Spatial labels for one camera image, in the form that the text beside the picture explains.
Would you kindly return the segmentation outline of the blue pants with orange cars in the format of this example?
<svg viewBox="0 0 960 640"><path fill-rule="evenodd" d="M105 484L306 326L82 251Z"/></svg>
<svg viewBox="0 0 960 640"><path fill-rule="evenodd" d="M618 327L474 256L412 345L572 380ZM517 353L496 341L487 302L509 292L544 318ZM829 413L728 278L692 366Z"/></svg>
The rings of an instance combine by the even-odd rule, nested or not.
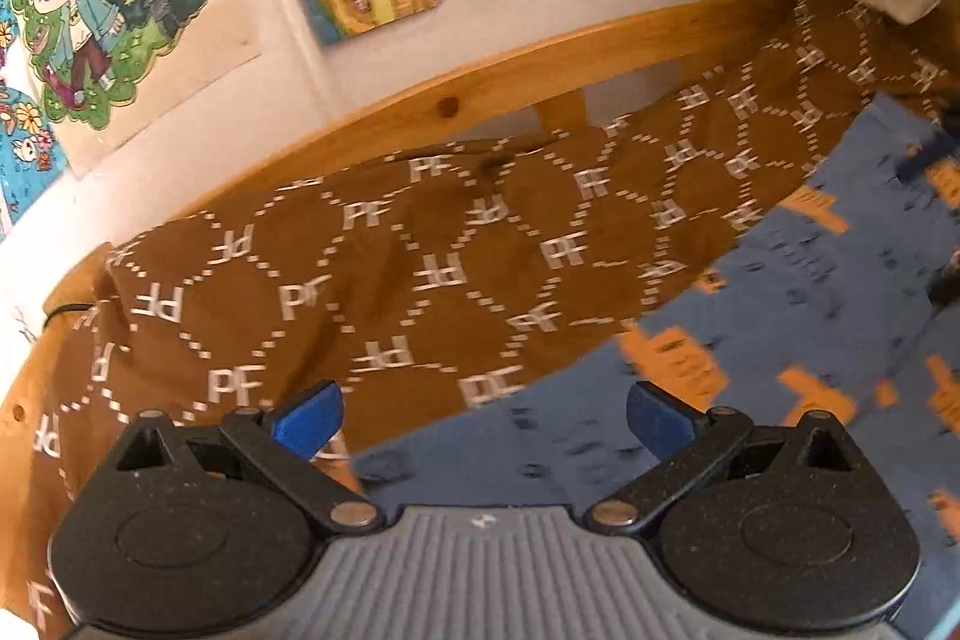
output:
<svg viewBox="0 0 960 640"><path fill-rule="evenodd" d="M652 347L716 404L788 424L849 399L846 429L918 534L923 564L896 625L949 635L958 615L958 314L929 286L958 247L957 209L923 177L901 179L939 128L879 97L812 179L843 232L788 208L693 287L641 320ZM626 424L636 377L606 342L526 390L363 452L361 486L404 505L592 503L651 470Z"/></svg>

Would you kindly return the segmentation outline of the blue cartoon poster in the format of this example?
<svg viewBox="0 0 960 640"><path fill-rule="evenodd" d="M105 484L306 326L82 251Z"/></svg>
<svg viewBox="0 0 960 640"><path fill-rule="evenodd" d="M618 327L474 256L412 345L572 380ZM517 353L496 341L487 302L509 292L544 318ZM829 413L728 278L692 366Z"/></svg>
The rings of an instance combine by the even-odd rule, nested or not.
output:
<svg viewBox="0 0 960 640"><path fill-rule="evenodd" d="M53 182L67 159L21 64L20 26L2 0L2 237Z"/></svg>

